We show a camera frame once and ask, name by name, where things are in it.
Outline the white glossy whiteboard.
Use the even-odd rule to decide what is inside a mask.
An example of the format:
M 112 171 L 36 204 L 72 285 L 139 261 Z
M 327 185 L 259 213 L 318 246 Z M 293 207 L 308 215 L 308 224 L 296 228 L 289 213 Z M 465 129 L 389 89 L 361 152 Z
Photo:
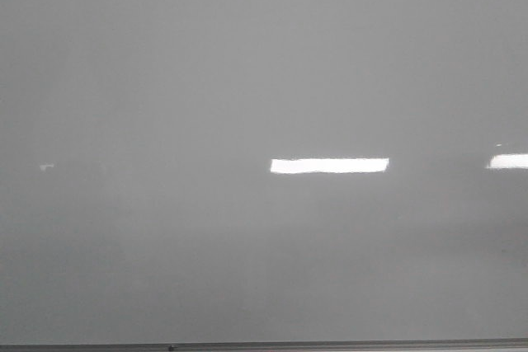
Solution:
M 1 0 L 4 344 L 527 335 L 527 0 Z

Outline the grey aluminium whiteboard frame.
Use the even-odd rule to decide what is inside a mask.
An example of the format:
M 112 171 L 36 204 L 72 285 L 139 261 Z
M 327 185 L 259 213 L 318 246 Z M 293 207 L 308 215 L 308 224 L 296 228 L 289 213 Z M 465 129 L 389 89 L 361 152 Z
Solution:
M 526 351 L 526 338 L 85 345 L 2 345 L 2 351 Z

